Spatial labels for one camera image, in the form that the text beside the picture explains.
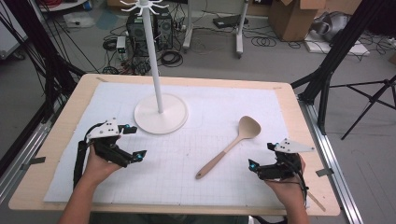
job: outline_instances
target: white round base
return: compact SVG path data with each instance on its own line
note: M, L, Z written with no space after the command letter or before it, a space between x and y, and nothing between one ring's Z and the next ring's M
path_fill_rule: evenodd
M139 102L134 110L136 124L148 133L166 134L181 128L189 116L184 102L170 94L163 94L163 112L158 112L157 98L152 95Z

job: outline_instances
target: gray floor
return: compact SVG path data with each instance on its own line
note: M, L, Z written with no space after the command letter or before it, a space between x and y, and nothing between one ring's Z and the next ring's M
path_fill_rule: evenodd
M126 18L115 15L103 7L90 12L96 25L92 28L73 30L70 35L96 67L104 64L103 37L109 30L125 23ZM197 25L211 24L212 15L204 16ZM250 18L247 28L265 26L265 18ZM65 42L69 57L77 67L92 70L70 41ZM375 44L367 45L375 49ZM378 81L395 75L395 65L388 62L394 50L380 54L371 51L360 62L355 56L347 56L336 70L332 85ZM244 53L241 59L235 54L233 35L194 31L191 49L183 54L180 67L160 66L164 77L200 77L219 79L242 79L255 81L278 81L291 83L315 71L325 55L308 53L304 45L299 49L276 41L274 47L255 47L244 38ZM8 59L0 62L0 156L11 146L28 120L41 106L44 97L29 60ZM360 87L373 94L382 85ZM304 87L295 90L300 93ZM381 98L393 104L391 91ZM394 161L394 137L396 133L395 111L375 104L353 132L342 141L347 131L368 103L367 98L347 88L331 89L326 118L326 131L335 156L340 162L346 182L360 210L364 223L395 223L396 177ZM58 212L11 211L7 208L9 197L0 205L0 214L7 223L53 223ZM311 217L311 223L347 223L341 214L338 217Z

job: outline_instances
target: human arm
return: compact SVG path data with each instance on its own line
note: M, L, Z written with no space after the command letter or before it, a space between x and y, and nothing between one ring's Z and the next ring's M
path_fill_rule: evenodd
M116 163L107 162L98 157L95 154L93 144L90 144L90 154L84 174L74 188L58 224L88 223L92 198L97 186L119 169L120 166Z
M305 162L301 158L302 170ZM297 176L280 181L265 180L265 183L274 191L276 197L285 205L288 224L309 223L305 210L304 197Z

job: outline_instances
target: wooden spoon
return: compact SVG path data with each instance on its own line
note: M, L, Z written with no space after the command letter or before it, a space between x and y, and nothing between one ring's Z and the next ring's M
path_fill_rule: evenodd
M259 135L262 128L260 124L251 117L244 116L239 120L238 136L228 145L224 150L222 150L219 155L208 162L195 176L195 179L201 179L209 173L209 171L215 167L215 165L223 158L223 156L231 150L239 141L247 138L254 138Z

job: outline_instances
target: spoon handle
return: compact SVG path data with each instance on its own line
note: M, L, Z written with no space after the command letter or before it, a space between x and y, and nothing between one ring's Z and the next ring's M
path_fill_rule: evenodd
M213 158L210 162L208 162L195 176L195 179L201 179L202 177L204 177L204 175L206 175L207 173L209 173L209 171L215 167L215 165L221 160L221 158L224 157L224 155L231 150L231 148L233 148L239 141L241 140L241 138L238 136L237 138L235 138L230 145L228 145L226 148L224 148L224 150L222 150L215 158Z

